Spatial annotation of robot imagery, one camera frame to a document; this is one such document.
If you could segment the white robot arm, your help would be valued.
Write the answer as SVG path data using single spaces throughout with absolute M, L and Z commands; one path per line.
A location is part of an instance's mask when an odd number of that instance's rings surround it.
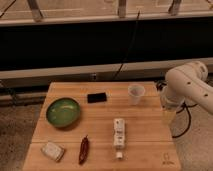
M 200 61 L 174 67 L 165 74 L 166 85 L 160 92 L 163 123 L 169 125 L 177 109 L 189 99 L 213 115 L 213 87 L 206 83 L 208 69 Z

